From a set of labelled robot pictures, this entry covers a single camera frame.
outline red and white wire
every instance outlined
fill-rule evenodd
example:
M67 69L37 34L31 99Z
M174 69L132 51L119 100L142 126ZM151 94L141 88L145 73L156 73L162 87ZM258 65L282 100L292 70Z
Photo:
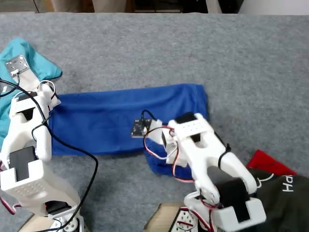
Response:
M21 207L20 204L14 204L13 206L10 206L2 197L0 197L0 201L3 204L3 206L9 211L10 214L14 215L16 213L16 208Z
M183 224L188 227L188 229L184 229L183 227L179 226L178 224ZM185 221L177 221L177 228L179 228L182 231L191 231L196 225L193 225L191 223L185 222Z
M193 179L186 179L186 178L180 178L176 176L176 163L179 157L179 146L178 146L178 142L176 142L176 147L177 147L177 153L176 153L176 157L175 160L172 164L172 175L173 177L175 177L176 180L180 181L180 182L184 182L184 183L193 183L194 180Z
M210 225L202 218L202 216L197 211L189 209L188 207L181 207L180 209L183 211L189 211L193 213L208 231L213 232L213 230L211 230Z
M172 152L170 152L170 153L169 153L167 156L165 156L165 157L161 157L161 156L157 155L155 152L151 151L151 150L148 148L147 144L146 144L146 138L148 137L148 135L149 135L151 132L153 132L153 131L155 131L155 130L157 130L157 129L169 129L170 131L173 130L172 127L162 126L162 127L157 127L157 128L154 128L154 129L148 131L148 132L145 134L144 139L143 139L144 148L145 148L145 150L146 150L150 155L156 157L157 159L159 159L159 160L166 160L168 157L170 157L170 156L178 149L178 145L176 144L175 149L172 150Z

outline metal bracket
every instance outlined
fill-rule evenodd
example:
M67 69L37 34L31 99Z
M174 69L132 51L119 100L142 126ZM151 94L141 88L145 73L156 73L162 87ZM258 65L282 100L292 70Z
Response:
M29 65L23 55L19 55L5 63L5 67L15 77L17 74L23 73L29 69Z

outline black cable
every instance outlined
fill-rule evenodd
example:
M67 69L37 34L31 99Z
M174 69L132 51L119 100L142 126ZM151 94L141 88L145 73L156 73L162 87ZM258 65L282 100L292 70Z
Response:
M94 181L94 179L95 179L95 177L96 177L96 175L97 175L97 171L98 171L98 159L97 159L94 155L90 154L89 152L87 152L87 151L85 151L85 150L82 150L82 149L80 149L80 148L78 148L78 147L74 147L74 146L72 146L72 145L70 145L70 144L67 144L66 142L64 142L64 141L62 141L61 139L59 139L59 138L51 131L51 129L49 128L49 126L48 126L48 124L47 124L46 117L45 117L45 115L44 115L44 113L43 113L43 111L42 111L40 105L38 104L38 102L37 102L37 101L34 99L34 97L33 97L31 94L29 94L26 90L24 90L22 87L20 87L20 86L18 86L18 85L16 85L16 84L11 83L11 82L6 81L6 80L0 79L0 82L5 83L5 84L7 84L7 85L10 85L10 86L12 86L12 87L15 87L15 88L19 89L20 91L22 91L24 94L26 94L26 95L35 103L35 105L38 107L38 110L39 110L39 112L40 112L40 114L41 114L41 116L42 116L42 119L43 119L43 122L42 122L42 123L43 123L43 125L46 126L46 128L48 129L50 135L51 135L56 141L58 141L60 144L66 146L66 147L68 147L68 148L71 148L71 149L73 149L73 150L76 150L76 151L79 151L79 152L82 152L82 153L86 154L87 156L89 156L90 158L92 158L92 159L95 161L95 163L96 163L95 169L94 169L94 171L93 171L92 177L91 177L91 179L90 179L90 181L89 181L89 184L88 184L88 186L87 186L86 192L84 193L84 195L83 195L83 197L82 197L80 203L78 204L76 210L74 211L74 213L73 213L73 215L70 217L70 219L69 219L64 225L62 225L62 226L59 227L59 228L47 229L47 230L36 231L36 232L48 232L48 231L61 230L61 229L65 228L67 225L69 225L69 223L73 220L73 218L75 217L75 215L78 213L78 211L79 211L80 208L82 207L82 205L83 205L83 203L84 203L84 201L85 201L85 199L86 199L86 197L87 197L87 195L88 195L88 193L89 193L89 191L90 191L90 189L91 189L91 186L92 186L92 184L93 184L93 181Z
M33 132L34 132L37 128L39 128L39 127L41 127L41 126L45 126L45 123L49 120L49 118L50 118L51 116L52 116L52 113L47 117L47 119L43 120L42 123L41 123L40 125L34 127L34 128L31 130L31 135L32 135L32 138L33 138L34 141L37 141L37 139L34 137Z
M145 113L148 113L149 114L149 116L153 119L153 120L155 120L155 121L157 121L157 119L155 118L155 116L149 111L149 110L143 110L142 112L141 112L141 119L144 121L145 119L144 119L144 114Z
M39 8L38 8L37 3L35 2L35 0L33 0L33 4L34 4L35 9L37 10L37 12L40 13Z
M60 220L55 219L55 218L54 218L54 220L55 220L55 221L58 221L58 222L60 223L60 227L62 226L62 222L61 222Z
M146 122L145 122L145 117L144 117L144 114L145 114L145 113L148 113L149 116L150 116L154 121L157 121L157 119L155 118L155 116L154 116L149 110L143 110L143 111L141 112L140 119L141 119L141 122L142 122L143 126L144 126L145 128L147 128L147 125L146 125Z
M221 169L221 160L223 156L225 156L228 152L230 152L232 149L230 147L230 144L226 144L225 152L221 154L221 156L218 159L218 168Z
M20 76L19 76L19 74L17 74L17 79L18 79L17 85L19 86L19 84L20 84ZM8 92L6 92L6 93L4 93L4 94L0 94L0 98L1 98L1 97L5 97L5 96L7 96L7 95L13 93L15 90L16 90L16 88L14 87L14 88L12 88L10 91L8 91Z

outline red cloth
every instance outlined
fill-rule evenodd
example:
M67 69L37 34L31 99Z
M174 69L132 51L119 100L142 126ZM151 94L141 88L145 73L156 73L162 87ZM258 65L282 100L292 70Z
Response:
M276 161L264 151L257 150L247 164L247 168L261 169L275 175L296 175L296 172Z

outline white plastic part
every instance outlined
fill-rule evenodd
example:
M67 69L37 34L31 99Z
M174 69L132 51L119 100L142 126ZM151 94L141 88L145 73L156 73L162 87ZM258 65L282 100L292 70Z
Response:
M63 217L56 218L61 224L55 220L50 229L59 228L61 225L64 225L71 216L72 214L67 214ZM90 230L85 225L84 218L80 214L77 214L65 228L57 232L90 232Z
M158 128L158 127L162 127L162 121L152 120L149 130L151 131L151 130ZM155 141L157 144L163 145L163 140L162 140L161 135L162 135L162 129L157 129L157 130L154 130L153 132L149 133L148 138Z
M179 221L190 223L193 226L178 223ZM170 232L198 232L198 219L194 215L190 214L189 211L181 210L172 225Z
M184 204L189 209L197 211L201 217L208 222L209 211L200 200L196 199L198 196L198 191L188 194L184 199ZM262 202L259 199L250 198L249 201L246 201L246 205L250 215L249 220L239 223L234 208L227 207L223 209L214 209L212 211L211 219L214 225L223 231L234 232L266 221L266 214Z
M218 167L219 157L225 152L225 146L214 134L211 125L201 114L195 114L197 120L177 124L172 120L169 126L174 128L174 139L178 141L180 153L183 154L192 170L192 177L195 180L195 187L202 191L202 195L209 204L218 204L220 195L216 186L207 175L210 166ZM200 133L201 141L195 144L191 135ZM228 152L221 160L222 171L232 177L240 177L249 194L256 191L254 177L232 153Z
M40 83L37 76L32 72L31 69L28 69L19 74L20 83L19 86L25 90L32 90L38 86Z
M80 198L72 186L56 176L42 160L28 163L29 178L16 182L15 168L0 173L1 190L16 198L21 206L39 216L46 216L45 203L66 202L74 207Z
M50 87L47 84L43 84L41 89L37 91L38 95L34 97L40 105L45 118L49 116L50 108L53 109L53 107L60 104L57 97L54 97L53 100L51 100L52 93ZM27 121L25 116L20 112L31 108L33 108L32 119ZM7 169L9 168L8 158L10 153L22 149L27 143L34 141L31 131L43 121L38 107L30 98L22 101L18 101L18 97L13 98L11 101L9 117L11 123L8 134L3 141L0 153L0 160L2 160ZM37 157L41 160L49 161L51 159L51 135L46 126L37 128L33 132L33 135L37 140Z

